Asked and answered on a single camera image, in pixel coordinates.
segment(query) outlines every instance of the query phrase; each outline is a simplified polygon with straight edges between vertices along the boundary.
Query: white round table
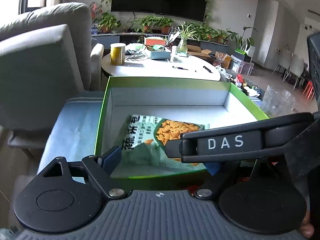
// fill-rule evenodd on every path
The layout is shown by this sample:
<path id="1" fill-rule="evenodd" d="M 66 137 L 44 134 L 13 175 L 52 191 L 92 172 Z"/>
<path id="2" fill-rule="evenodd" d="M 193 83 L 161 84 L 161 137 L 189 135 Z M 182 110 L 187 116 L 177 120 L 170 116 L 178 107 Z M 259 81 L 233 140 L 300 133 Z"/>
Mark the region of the white round table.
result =
<path id="1" fill-rule="evenodd" d="M 112 76 L 135 76 L 135 77 L 174 77 L 192 78 L 203 80 L 220 80 L 219 71 L 210 63 L 191 55 L 188 57 L 178 57 L 178 63 L 167 60 L 153 60 L 145 58 L 143 60 L 125 60 L 124 65 L 114 66 L 111 64 L 110 54 L 102 59 L 101 68 L 104 72 Z"/>

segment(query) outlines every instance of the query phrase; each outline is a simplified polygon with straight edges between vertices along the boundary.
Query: red stool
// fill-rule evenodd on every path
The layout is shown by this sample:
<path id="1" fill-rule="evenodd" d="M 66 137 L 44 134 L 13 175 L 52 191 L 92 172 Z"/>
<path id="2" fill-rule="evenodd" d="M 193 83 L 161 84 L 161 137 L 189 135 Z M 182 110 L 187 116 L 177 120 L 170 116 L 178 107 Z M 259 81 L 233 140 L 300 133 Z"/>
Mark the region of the red stool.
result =
<path id="1" fill-rule="evenodd" d="M 304 95 L 304 93 L 305 92 L 307 92 L 306 93 L 306 98 L 310 98 L 310 96 L 311 96 L 311 100 L 313 99 L 313 96 L 314 96 L 314 94 L 315 94 L 315 91 L 314 91 L 314 89 L 313 89 L 313 85 L 312 85 L 312 82 L 311 81 L 309 81 L 308 82 L 308 84 L 307 84 L 307 86 L 306 86 L 306 89 L 304 90 L 304 92 L 303 92 L 303 95 Z"/>

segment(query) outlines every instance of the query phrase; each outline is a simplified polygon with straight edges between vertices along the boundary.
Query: metal bolt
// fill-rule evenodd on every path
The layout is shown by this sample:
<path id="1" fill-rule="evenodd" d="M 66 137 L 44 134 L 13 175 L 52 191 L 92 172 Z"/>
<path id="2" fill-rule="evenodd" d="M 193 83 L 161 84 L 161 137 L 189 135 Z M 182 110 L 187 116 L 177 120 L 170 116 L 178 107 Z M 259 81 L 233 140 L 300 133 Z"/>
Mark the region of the metal bolt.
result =
<path id="1" fill-rule="evenodd" d="M 124 190 L 122 188 L 113 188 L 109 191 L 111 197 L 121 197 L 124 195 Z"/>
<path id="2" fill-rule="evenodd" d="M 199 197 L 210 197 L 212 195 L 212 191 L 207 188 L 202 188 L 196 192 Z"/>

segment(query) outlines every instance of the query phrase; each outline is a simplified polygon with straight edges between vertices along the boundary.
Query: chip bag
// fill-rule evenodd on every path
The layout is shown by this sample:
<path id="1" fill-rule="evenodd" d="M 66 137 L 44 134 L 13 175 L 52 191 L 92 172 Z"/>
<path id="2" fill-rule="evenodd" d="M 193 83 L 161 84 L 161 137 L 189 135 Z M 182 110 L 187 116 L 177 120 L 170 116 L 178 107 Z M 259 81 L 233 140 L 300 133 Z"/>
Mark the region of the chip bag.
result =
<path id="1" fill-rule="evenodd" d="M 208 129 L 209 125 L 163 119 L 158 116 L 132 115 L 122 142 L 123 164 L 179 169 L 176 173 L 205 170 L 202 163 L 182 163 L 168 158 L 164 146 L 169 140 L 180 139 L 184 132 Z"/>

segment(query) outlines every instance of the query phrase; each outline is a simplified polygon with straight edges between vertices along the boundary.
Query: green box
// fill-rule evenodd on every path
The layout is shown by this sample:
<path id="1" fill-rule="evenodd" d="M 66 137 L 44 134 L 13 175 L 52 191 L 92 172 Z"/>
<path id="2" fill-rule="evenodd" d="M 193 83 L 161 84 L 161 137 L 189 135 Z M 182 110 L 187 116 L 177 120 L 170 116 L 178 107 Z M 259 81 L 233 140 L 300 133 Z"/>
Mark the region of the green box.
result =
<path id="1" fill-rule="evenodd" d="M 268 118 L 231 83 L 166 77 L 110 77 L 101 108 L 95 155 L 105 153 L 114 145 L 121 146 L 128 117 L 132 114 L 209 123 L 210 128 Z M 118 180 L 126 189 L 169 190 L 184 188 L 191 182 L 200 185 L 209 175 L 207 171 L 178 175 L 168 171 L 159 177 L 157 169 L 160 167 L 133 170 L 132 176 Z"/>

